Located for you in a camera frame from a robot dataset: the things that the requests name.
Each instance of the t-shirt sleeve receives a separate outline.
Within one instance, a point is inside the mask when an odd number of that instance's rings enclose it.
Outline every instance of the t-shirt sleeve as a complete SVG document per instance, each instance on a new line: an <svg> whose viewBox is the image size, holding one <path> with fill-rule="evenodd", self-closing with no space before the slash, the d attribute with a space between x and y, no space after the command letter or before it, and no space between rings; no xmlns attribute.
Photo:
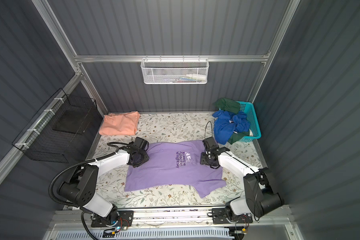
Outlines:
<svg viewBox="0 0 360 240"><path fill-rule="evenodd" d="M213 190L224 187L225 185L226 183L224 180L206 180L198 181L195 184L192 184L192 186L197 190L201 198L204 198Z"/></svg>

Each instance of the folded orange cloth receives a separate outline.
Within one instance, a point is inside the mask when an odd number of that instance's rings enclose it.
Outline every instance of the folded orange cloth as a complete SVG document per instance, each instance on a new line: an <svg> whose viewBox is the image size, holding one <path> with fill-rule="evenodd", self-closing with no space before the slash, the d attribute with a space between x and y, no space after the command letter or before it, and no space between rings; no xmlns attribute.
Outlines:
<svg viewBox="0 0 360 240"><path fill-rule="evenodd" d="M140 113L130 112L104 115L104 122L100 127L101 135L135 135Z"/></svg>

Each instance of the black wire basket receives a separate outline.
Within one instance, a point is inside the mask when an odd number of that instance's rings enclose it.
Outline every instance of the black wire basket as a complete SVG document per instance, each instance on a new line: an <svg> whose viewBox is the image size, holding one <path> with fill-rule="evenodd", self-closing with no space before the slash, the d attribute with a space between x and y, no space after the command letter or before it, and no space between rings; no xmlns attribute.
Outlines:
<svg viewBox="0 0 360 240"><path fill-rule="evenodd" d="M96 101L64 94L42 114L32 129L27 124L12 145L31 160L64 163L85 160L100 125L94 121L99 115Z"/></svg>

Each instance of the purple t-shirt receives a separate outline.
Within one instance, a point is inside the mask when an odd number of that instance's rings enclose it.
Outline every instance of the purple t-shirt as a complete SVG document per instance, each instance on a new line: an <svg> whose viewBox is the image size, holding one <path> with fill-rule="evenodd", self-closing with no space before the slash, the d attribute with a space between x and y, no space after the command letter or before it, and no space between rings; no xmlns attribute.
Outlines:
<svg viewBox="0 0 360 240"><path fill-rule="evenodd" d="M223 168L212 169L200 164L204 151L201 140L179 143L149 144L148 162L139 167L129 166L125 191L136 191L168 184L192 185L203 198L211 191L224 187Z"/></svg>

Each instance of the floral pattern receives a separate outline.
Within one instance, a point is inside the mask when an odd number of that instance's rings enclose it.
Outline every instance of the floral pattern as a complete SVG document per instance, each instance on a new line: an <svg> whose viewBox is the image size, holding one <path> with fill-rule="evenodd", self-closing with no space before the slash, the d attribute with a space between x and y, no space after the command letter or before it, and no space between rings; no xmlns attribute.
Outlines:
<svg viewBox="0 0 360 240"><path fill-rule="evenodd" d="M101 136L94 157L106 155L114 150L113 147L107 146L108 142L130 142L135 137L144 138L148 142L202 140L205 138L204 130L208 121L213 124L212 113L142 114L135 136ZM210 136L211 126L208 124L206 137ZM235 142L232 145L227 143L225 146L242 160L253 166L261 167L252 142ZM245 194L243 180L227 169L223 169L222 176L226 186L212 191L202 199L190 185L162 185L125 192L127 170L128 165L121 166L99 176L97 179L97 193L117 207L224 204Z"/></svg>

